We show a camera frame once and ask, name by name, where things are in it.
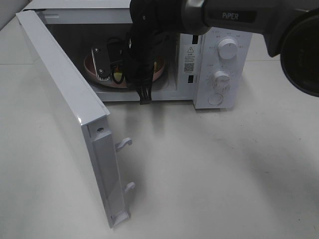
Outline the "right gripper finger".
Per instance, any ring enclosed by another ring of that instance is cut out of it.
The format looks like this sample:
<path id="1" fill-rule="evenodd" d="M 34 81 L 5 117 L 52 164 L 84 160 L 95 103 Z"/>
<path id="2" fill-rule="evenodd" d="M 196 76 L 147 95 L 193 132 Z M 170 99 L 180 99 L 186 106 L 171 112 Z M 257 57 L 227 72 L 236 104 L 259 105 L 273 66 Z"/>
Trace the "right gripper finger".
<path id="1" fill-rule="evenodd" d="M 105 44 L 95 44 L 91 52 L 98 81 L 108 81 L 111 67 L 107 46 Z"/>
<path id="2" fill-rule="evenodd" d="M 140 97 L 140 104 L 147 105 L 152 101 L 152 84 L 153 77 L 147 76 L 145 78 L 135 79 L 135 89 Z"/>

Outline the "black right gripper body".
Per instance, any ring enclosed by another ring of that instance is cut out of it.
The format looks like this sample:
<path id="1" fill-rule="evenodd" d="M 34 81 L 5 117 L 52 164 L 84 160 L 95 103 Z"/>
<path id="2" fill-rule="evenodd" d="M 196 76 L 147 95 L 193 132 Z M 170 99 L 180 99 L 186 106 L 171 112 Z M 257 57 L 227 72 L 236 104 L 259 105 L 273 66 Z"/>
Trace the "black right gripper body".
<path id="1" fill-rule="evenodd" d="M 183 0 L 132 0 L 132 25 L 123 46 L 123 67 L 128 82 L 153 79 L 154 62 L 169 32 L 183 32 Z"/>

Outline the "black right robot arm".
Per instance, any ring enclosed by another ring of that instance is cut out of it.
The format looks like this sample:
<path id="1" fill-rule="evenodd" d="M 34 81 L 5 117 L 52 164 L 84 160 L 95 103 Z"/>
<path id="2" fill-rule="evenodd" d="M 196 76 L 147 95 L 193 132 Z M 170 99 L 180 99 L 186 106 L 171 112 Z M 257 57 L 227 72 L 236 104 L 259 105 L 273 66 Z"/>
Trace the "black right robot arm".
<path id="1" fill-rule="evenodd" d="M 300 91 L 319 94 L 319 3 L 316 0 L 133 0 L 124 41 L 92 48 L 98 79 L 122 71 L 141 104 L 151 102 L 154 63 L 169 32 L 203 35 L 212 27 L 264 36 L 269 56 Z"/>

